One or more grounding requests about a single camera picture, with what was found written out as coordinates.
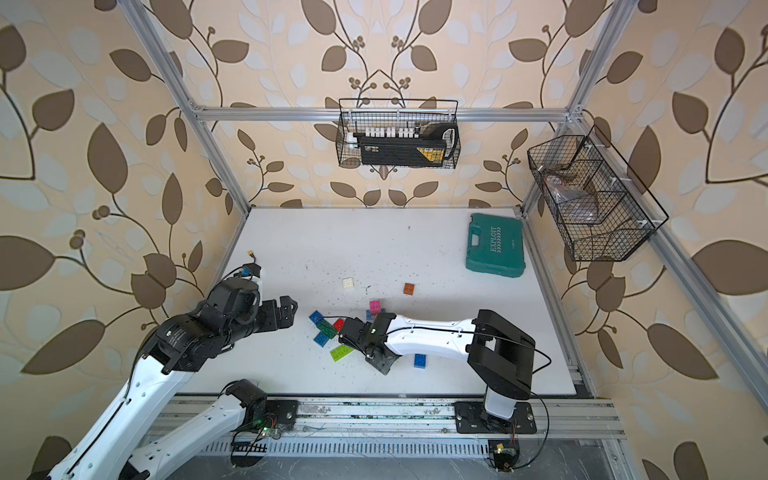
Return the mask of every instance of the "plastic bag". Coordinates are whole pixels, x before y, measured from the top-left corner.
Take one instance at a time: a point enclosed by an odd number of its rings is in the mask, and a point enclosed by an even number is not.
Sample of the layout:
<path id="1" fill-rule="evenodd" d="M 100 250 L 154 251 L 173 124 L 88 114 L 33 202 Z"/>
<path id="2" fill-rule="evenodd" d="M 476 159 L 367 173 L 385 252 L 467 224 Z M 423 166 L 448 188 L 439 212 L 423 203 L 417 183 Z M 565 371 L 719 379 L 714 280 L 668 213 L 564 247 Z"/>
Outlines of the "plastic bag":
<path id="1" fill-rule="evenodd" d="M 554 202 L 558 205 L 560 215 L 567 223 L 597 223 L 598 199 L 594 193 L 581 188 L 566 185 L 556 174 L 544 177 Z"/>

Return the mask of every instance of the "white table surface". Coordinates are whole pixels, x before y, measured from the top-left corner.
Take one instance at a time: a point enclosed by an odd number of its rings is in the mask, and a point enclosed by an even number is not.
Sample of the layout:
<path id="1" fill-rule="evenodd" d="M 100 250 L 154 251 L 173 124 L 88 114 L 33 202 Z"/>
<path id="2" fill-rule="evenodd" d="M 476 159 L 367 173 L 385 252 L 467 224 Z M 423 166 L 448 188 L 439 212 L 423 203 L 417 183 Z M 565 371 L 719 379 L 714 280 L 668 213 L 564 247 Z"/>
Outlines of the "white table surface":
<path id="1" fill-rule="evenodd" d="M 208 360 L 182 392 L 219 392 L 226 382 L 249 379 L 269 394 L 459 395 L 483 394 L 485 384 L 466 363 L 427 356 L 427 368 L 413 356 L 395 361 L 387 376 L 352 352 L 333 362 L 331 339 L 313 342 L 319 330 L 309 315 L 365 319 L 370 300 L 391 313 L 417 319 L 475 318 L 494 310 L 536 340 L 552 365 L 536 373 L 540 395 L 575 394 L 544 297 L 525 252 L 525 273 L 506 278 L 465 268 L 467 228 L 472 213 L 513 217 L 507 209 L 254 209 L 227 269 L 250 261 L 262 266 L 263 299 L 290 295 L 299 303 L 289 329 L 256 333 Z M 353 290 L 342 279 L 353 277 Z M 415 284 L 415 295 L 402 292 Z M 535 366 L 546 359 L 536 354 Z"/>

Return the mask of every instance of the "wire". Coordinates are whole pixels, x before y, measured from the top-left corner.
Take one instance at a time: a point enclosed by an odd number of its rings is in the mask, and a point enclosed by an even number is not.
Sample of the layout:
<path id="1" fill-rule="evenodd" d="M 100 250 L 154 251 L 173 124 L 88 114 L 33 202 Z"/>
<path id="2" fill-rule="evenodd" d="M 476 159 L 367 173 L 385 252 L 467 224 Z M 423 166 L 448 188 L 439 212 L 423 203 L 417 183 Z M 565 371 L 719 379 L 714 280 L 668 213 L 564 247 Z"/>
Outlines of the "wire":
<path id="1" fill-rule="evenodd" d="M 547 404 L 544 403 L 544 400 L 540 396 L 536 395 L 533 392 L 531 392 L 531 394 L 535 396 L 537 399 L 539 399 L 541 404 L 544 406 L 544 411 L 547 413 L 547 432 L 544 434 L 544 441 L 542 441 L 541 445 L 538 447 L 538 452 L 536 452 L 536 455 L 533 455 L 533 458 L 528 460 L 526 463 L 520 465 L 519 467 L 513 467 L 512 468 L 513 471 L 519 470 L 520 468 L 525 468 L 529 466 L 531 463 L 533 463 L 533 461 L 537 459 L 538 456 L 541 454 L 541 450 L 544 450 L 544 444 L 547 443 L 547 438 L 549 437 L 549 409 L 547 408 Z"/>

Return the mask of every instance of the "wallpaper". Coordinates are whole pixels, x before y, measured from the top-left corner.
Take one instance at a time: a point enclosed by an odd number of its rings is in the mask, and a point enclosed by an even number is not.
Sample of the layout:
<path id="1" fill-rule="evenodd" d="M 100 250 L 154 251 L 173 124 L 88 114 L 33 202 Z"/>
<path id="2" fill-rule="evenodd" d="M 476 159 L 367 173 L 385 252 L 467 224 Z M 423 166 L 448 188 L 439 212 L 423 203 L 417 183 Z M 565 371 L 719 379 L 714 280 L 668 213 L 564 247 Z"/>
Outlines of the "wallpaper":
<path id="1" fill-rule="evenodd" d="M 651 184 L 677 239 L 766 352 L 768 4 L 653 3 L 632 18 L 585 116 Z"/>
<path id="2" fill-rule="evenodd" d="M 647 243 L 575 263 L 549 209 L 529 221 L 596 395 L 610 398 L 649 480 L 762 478 L 768 417 Z"/>
<path id="3" fill-rule="evenodd" d="M 147 0 L 198 104 L 562 108 L 606 0 Z"/>
<path id="4" fill-rule="evenodd" d="M 114 2 L 0 2 L 0 71 L 0 464 L 26 478 L 201 300 L 241 216 Z"/>
<path id="5" fill-rule="evenodd" d="M 456 169 L 339 166 L 336 125 L 219 122 L 218 144 L 256 207 L 510 207 L 533 184 L 525 151 L 546 123 L 461 125 Z"/>

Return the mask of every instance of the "black wire basket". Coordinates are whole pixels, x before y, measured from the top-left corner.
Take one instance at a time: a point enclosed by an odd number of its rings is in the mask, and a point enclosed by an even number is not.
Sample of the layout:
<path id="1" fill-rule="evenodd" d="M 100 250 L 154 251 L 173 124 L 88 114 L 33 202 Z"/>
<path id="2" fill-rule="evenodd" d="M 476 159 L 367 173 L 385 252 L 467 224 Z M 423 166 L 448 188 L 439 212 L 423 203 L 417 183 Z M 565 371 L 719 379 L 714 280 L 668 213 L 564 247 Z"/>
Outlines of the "black wire basket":
<path id="1" fill-rule="evenodd" d="M 528 150 L 528 165 L 565 247 L 575 261 L 626 260 L 664 222 L 664 207 L 627 165 L 617 174 L 598 147 L 605 136 L 561 135 Z M 626 183 L 647 192 L 658 212 L 649 215 Z"/>
<path id="2" fill-rule="evenodd" d="M 456 168 L 457 108 L 456 100 L 434 98 L 340 98 L 339 166 Z"/>

